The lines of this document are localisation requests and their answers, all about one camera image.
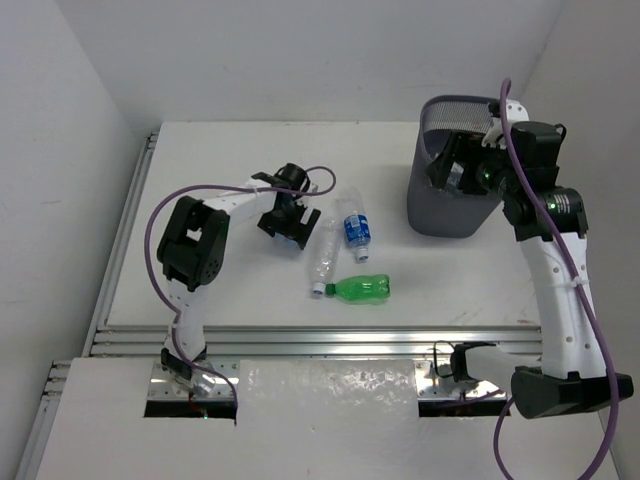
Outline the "green plastic bottle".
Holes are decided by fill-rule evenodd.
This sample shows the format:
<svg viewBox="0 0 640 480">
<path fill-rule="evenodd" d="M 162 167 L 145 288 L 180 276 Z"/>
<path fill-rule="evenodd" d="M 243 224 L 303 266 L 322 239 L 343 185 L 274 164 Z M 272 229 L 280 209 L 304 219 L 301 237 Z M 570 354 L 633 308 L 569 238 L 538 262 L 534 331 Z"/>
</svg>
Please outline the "green plastic bottle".
<svg viewBox="0 0 640 480">
<path fill-rule="evenodd" d="M 391 295 L 390 277 L 386 274 L 360 275 L 329 283 L 325 295 L 352 304 L 386 301 Z"/>
</svg>

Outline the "light blue label bottle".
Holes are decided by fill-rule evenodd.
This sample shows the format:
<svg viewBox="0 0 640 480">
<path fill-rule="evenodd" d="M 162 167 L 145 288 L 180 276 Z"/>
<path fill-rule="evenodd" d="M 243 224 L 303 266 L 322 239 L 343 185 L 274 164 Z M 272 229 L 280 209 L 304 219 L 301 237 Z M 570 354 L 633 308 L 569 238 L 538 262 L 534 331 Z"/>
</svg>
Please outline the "light blue label bottle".
<svg viewBox="0 0 640 480">
<path fill-rule="evenodd" d="M 445 183 L 445 190 L 452 195 L 460 194 L 460 181 L 462 178 L 464 171 L 463 170 L 454 170 L 452 169 L 447 176 Z"/>
</svg>

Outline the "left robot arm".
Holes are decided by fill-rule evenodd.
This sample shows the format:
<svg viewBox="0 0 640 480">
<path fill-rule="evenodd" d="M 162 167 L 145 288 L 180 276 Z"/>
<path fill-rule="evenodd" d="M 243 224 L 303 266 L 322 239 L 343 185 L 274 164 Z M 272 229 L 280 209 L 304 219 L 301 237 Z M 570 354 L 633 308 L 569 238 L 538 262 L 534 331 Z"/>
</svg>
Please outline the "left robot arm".
<svg viewBox="0 0 640 480">
<path fill-rule="evenodd" d="M 152 286 L 175 313 L 161 351 L 161 364 L 181 381 L 194 385 L 205 374 L 222 375 L 205 364 L 202 300 L 220 273 L 232 228 L 255 219 L 270 237 L 282 237 L 304 249 L 321 212 L 307 199 L 321 193 L 309 171 L 292 163 L 274 174 L 258 172 L 243 185 L 184 187 L 153 210 L 144 234 L 144 259 Z M 153 273 L 150 243 L 160 211 L 174 202 L 156 251 L 169 293 L 163 294 Z"/>
</svg>

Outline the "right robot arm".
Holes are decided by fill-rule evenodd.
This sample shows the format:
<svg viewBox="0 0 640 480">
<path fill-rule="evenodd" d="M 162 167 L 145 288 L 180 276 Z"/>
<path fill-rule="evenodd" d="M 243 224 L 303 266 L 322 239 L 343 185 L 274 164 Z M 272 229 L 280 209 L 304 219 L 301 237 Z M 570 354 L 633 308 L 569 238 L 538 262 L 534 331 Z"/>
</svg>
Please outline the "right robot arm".
<svg viewBox="0 0 640 480">
<path fill-rule="evenodd" d="M 594 324 L 586 268 L 586 208 L 573 188 L 557 185 L 562 124 L 517 121 L 495 141 L 462 128 L 428 135 L 437 146 L 427 171 L 437 181 L 461 175 L 469 198 L 494 196 L 513 227 L 531 273 L 542 333 L 538 363 L 524 365 L 494 343 L 455 346 L 451 376 L 486 379 L 507 390 L 527 419 L 612 408 L 634 394 L 633 379 L 611 365 Z"/>
</svg>

